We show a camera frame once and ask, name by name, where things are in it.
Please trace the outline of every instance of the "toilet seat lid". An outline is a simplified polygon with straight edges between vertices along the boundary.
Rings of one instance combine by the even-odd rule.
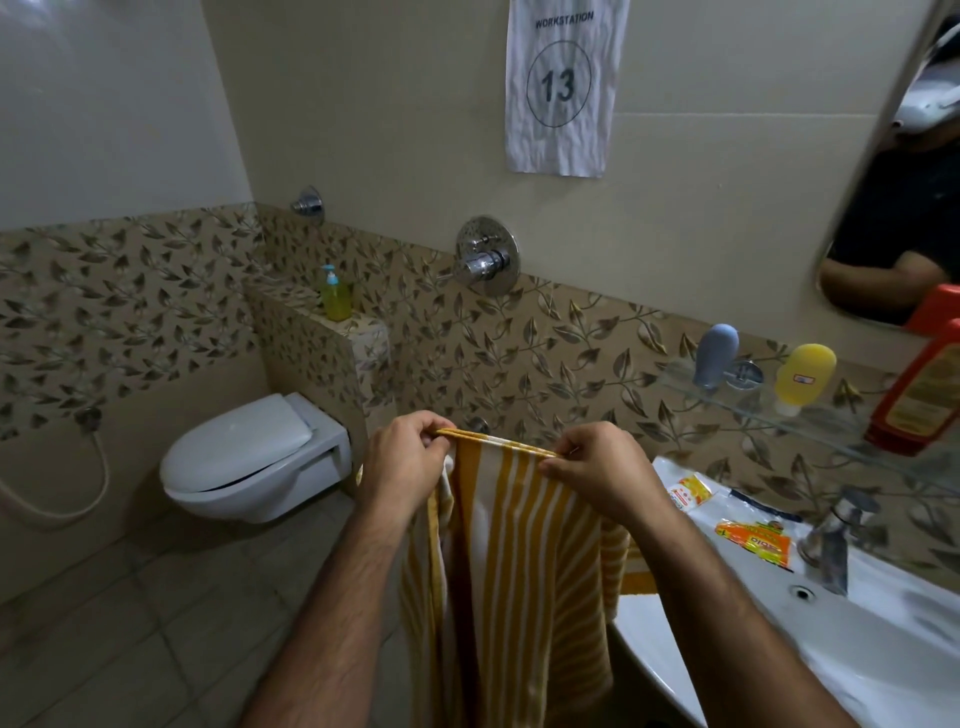
[[[220,488],[293,454],[310,427],[282,395],[270,395],[194,427],[160,462],[170,490],[199,493]]]

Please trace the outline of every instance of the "wrinkled paper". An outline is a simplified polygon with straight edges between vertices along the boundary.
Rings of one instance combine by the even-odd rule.
[[[507,165],[603,177],[630,0],[511,0]]]

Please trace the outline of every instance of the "yellow bottle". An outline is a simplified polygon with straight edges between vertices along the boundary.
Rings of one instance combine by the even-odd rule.
[[[824,391],[837,365],[836,354],[820,344],[803,344],[793,350],[777,371],[774,409],[783,417],[796,417]]]
[[[332,265],[325,265],[326,285],[320,292],[324,301],[324,313],[330,321],[344,321],[353,313],[353,301],[346,283],[341,283]]]

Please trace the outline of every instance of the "striped towel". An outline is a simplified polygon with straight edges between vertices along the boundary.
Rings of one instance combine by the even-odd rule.
[[[415,516],[400,582],[412,725],[533,728],[612,686],[606,624],[652,594],[627,531],[540,476],[549,450],[462,430]]]

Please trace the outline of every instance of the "black shirt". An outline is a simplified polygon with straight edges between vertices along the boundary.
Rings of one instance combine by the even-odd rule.
[[[932,260],[951,282],[960,281],[960,143],[876,155],[828,257],[893,268],[906,251]]]

